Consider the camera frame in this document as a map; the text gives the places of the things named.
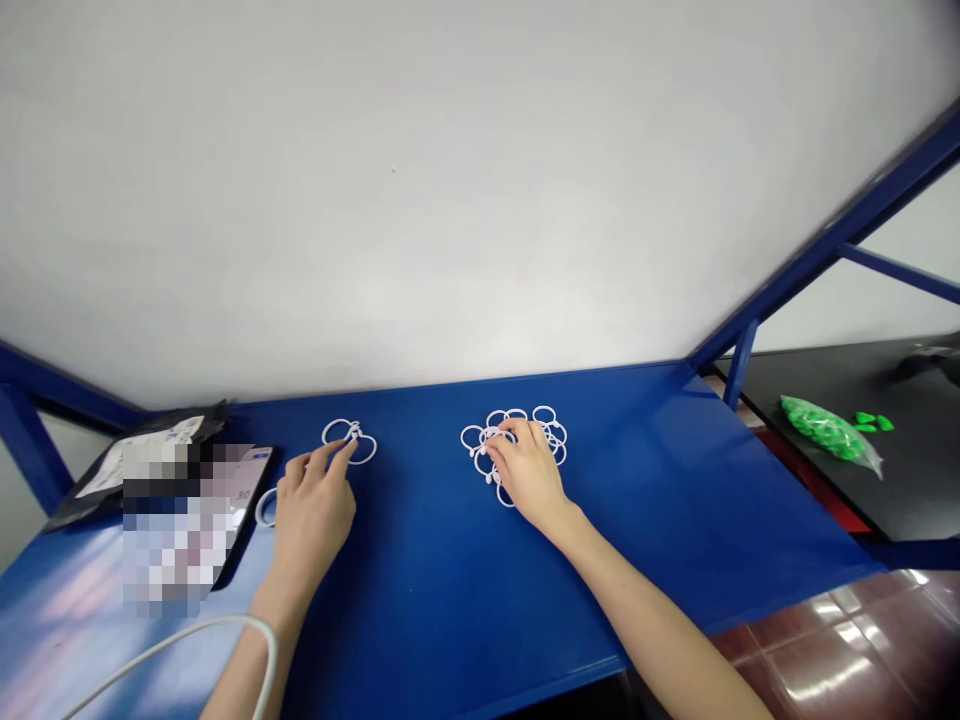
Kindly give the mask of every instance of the charging cable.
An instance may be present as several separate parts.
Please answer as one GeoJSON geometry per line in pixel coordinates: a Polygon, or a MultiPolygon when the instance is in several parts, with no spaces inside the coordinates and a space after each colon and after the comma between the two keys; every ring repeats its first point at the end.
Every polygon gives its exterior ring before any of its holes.
{"type": "Polygon", "coordinates": [[[273,628],[267,625],[263,620],[255,618],[251,615],[221,615],[220,617],[201,620],[196,625],[184,628],[177,634],[171,635],[166,640],[157,643],[152,648],[138,655],[122,668],[117,670],[113,675],[107,678],[103,684],[100,685],[100,687],[74,705],[73,708],[71,708],[70,711],[63,716],[62,720],[70,720],[70,718],[74,717],[78,712],[92,703],[104,690],[113,685],[117,680],[143,663],[145,660],[149,660],[161,650],[170,647],[178,640],[183,640],[183,638],[187,637],[188,635],[193,635],[195,632],[200,632],[201,630],[214,625],[233,625],[238,623],[255,627],[263,634],[264,639],[267,641],[267,670],[263,674],[263,684],[260,686],[260,697],[257,698],[257,706],[253,711],[253,720],[262,720],[264,713],[267,711],[267,701],[270,699],[270,690],[273,689],[273,678],[274,675],[277,674],[277,636],[274,634],[273,628]]]}

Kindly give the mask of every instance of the pile of white rings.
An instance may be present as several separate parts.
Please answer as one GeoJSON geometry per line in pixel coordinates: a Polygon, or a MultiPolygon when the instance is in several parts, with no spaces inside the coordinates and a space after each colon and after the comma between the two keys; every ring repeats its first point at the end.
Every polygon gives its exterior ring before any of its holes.
{"type": "Polygon", "coordinates": [[[527,417],[527,413],[520,408],[513,408],[512,410],[494,410],[492,413],[487,415],[487,426],[480,427],[479,425],[467,425],[463,430],[460,431],[460,443],[470,451],[470,457],[473,458],[473,466],[477,469],[477,472],[483,475],[487,481],[487,485],[490,483],[497,484],[497,500],[500,501],[500,504],[504,507],[516,507],[513,503],[508,503],[503,499],[503,496],[500,494],[500,473],[497,472],[496,465],[493,466],[493,469],[489,472],[484,471],[480,467],[480,456],[487,454],[486,442],[492,437],[498,435],[503,435],[514,445],[517,444],[516,436],[509,430],[501,430],[497,427],[501,422],[506,420],[509,417],[522,417],[524,420],[533,419],[536,422],[540,423],[540,427],[543,428],[543,434],[547,438],[547,445],[550,446],[550,451],[553,453],[553,456],[557,458],[557,465],[563,465],[564,461],[567,459],[567,429],[557,421],[557,411],[554,410],[549,405],[537,405],[533,409],[533,412],[530,413],[530,417],[527,417]],[[544,415],[549,412],[550,419],[544,419],[544,415]],[[467,442],[468,433],[476,431],[477,433],[477,444],[471,445],[467,442]],[[559,451],[563,451],[562,456],[557,456],[559,451]]]}
{"type": "MultiPolygon", "coordinates": [[[[346,443],[349,443],[351,440],[356,440],[358,444],[362,443],[363,440],[369,440],[373,443],[373,447],[370,450],[370,454],[367,455],[363,460],[351,460],[351,465],[363,465],[365,462],[370,462],[370,459],[377,454],[377,440],[372,435],[364,435],[363,431],[360,430],[360,422],[358,420],[344,420],[343,418],[337,418],[336,420],[327,423],[327,426],[323,429],[323,432],[320,433],[320,442],[323,445],[326,445],[332,440],[327,439],[327,433],[330,432],[330,428],[343,423],[348,426],[347,434],[343,436],[343,440],[346,443]]],[[[257,508],[254,511],[253,516],[257,519],[257,525],[261,527],[273,527],[277,524],[276,520],[267,520],[263,517],[263,508],[267,504],[267,501],[277,494],[276,488],[270,488],[263,495],[260,496],[260,500],[257,502],[257,508]]]]}

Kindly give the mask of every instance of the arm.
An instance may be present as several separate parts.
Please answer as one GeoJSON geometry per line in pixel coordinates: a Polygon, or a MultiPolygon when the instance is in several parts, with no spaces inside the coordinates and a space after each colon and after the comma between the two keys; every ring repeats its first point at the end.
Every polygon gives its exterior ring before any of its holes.
{"type": "MultiPolygon", "coordinates": [[[[294,458],[277,484],[276,546],[273,565],[257,590],[250,614],[265,620],[277,634],[277,674],[266,718],[280,716],[290,661],[300,628],[320,581],[350,532],[357,505],[346,480],[347,461],[356,441],[337,441],[294,458]],[[330,468],[327,461],[333,455],[330,468]]],[[[253,715],[267,667],[267,644],[245,628],[202,720],[235,720],[253,715]]]]}
{"type": "Polygon", "coordinates": [[[540,425],[508,418],[500,429],[510,430],[517,444],[499,436],[487,441],[487,449],[517,510],[583,578],[637,672],[671,717],[771,720],[750,686],[696,625],[567,499],[540,425]]]}

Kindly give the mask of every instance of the blue metal frame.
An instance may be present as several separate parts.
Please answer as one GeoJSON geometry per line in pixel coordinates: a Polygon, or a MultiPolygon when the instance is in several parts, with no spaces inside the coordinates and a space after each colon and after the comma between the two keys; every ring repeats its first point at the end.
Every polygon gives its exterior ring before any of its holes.
{"type": "Polygon", "coordinates": [[[143,420],[143,411],[3,345],[0,345],[0,382],[18,386],[35,401],[45,404],[43,409],[49,408],[55,414],[91,424],[96,429],[109,428],[116,432],[143,420]],[[58,408],[66,412],[57,412],[58,408]]]}
{"type": "Polygon", "coordinates": [[[13,385],[0,385],[0,436],[40,507],[52,515],[73,478],[30,398],[13,385]]]}
{"type": "Polygon", "coordinates": [[[142,410],[0,345],[0,437],[47,515],[56,512],[73,487],[73,478],[38,408],[107,434],[147,417],[142,410]]]}
{"type": "MultiPolygon", "coordinates": [[[[697,370],[736,342],[724,402],[736,409],[757,326],[840,258],[960,304],[960,285],[857,245],[960,162],[960,101],[880,172],[807,246],[744,303],[689,358],[697,370]]],[[[890,568],[960,569],[960,540],[864,544],[890,568]]]]}
{"type": "Polygon", "coordinates": [[[730,374],[727,376],[727,385],[723,390],[723,401],[736,412],[740,402],[740,391],[743,390],[743,381],[747,375],[747,363],[750,362],[750,352],[753,350],[753,338],[757,334],[757,320],[752,320],[740,333],[737,349],[733,353],[733,362],[730,363],[730,374]]]}
{"type": "Polygon", "coordinates": [[[841,245],[837,255],[960,305],[960,285],[951,280],[853,245],[841,245]]]}
{"type": "Polygon", "coordinates": [[[729,350],[746,326],[763,322],[837,261],[842,245],[857,245],[960,159],[960,102],[877,175],[835,221],[828,223],[762,289],[689,358],[697,369],[729,350]]]}

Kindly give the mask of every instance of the left hand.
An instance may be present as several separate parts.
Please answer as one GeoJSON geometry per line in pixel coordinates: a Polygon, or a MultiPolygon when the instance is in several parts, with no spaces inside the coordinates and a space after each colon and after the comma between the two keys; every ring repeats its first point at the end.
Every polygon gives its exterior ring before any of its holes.
{"type": "Polygon", "coordinates": [[[346,446],[337,440],[295,457],[277,484],[270,575],[285,593],[301,601],[313,598],[350,534],[357,502],[346,473],[356,449],[356,440],[346,446]]]}

